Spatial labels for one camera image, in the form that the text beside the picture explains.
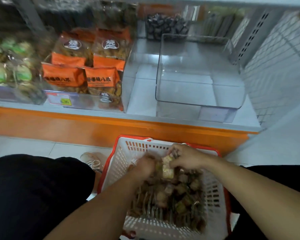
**shoe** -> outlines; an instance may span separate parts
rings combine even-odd
[[[100,170],[100,160],[99,158],[90,152],[85,152],[80,156],[80,161],[87,164],[94,172],[102,173]]]

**hand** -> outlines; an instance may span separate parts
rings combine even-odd
[[[137,160],[136,167],[133,169],[137,172],[138,176],[142,180],[149,178],[155,171],[156,162],[153,157],[144,155],[142,158]]]
[[[170,167],[183,167],[184,169],[202,169],[210,163],[211,159],[218,158],[217,156],[203,153],[191,146],[185,144],[173,144],[169,148],[168,154],[176,151],[178,158],[170,162]]]

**yellow price label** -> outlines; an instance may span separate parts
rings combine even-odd
[[[71,100],[69,98],[62,98],[62,99],[60,99],[60,102],[62,105],[72,106]]]

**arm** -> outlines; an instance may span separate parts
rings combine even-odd
[[[300,240],[300,193],[222,158],[175,144],[180,155],[171,167],[205,168],[240,202],[270,240]]]
[[[44,240],[118,240],[136,189],[154,170],[152,159],[139,159],[134,169],[72,212]]]

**red and white shopping basket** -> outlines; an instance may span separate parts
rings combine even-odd
[[[173,142],[153,140],[149,137],[120,135],[108,157],[98,186],[98,193],[120,179],[126,172],[131,161],[141,158],[146,152],[163,157],[167,154]],[[216,149],[190,145],[205,153],[220,156]],[[206,229],[204,234],[191,231],[187,227],[176,227],[155,219],[126,217],[124,230],[136,231],[139,238],[149,240],[167,239],[207,239],[223,240],[230,232],[230,208],[228,193],[209,171],[202,175],[204,192],[204,219]]]

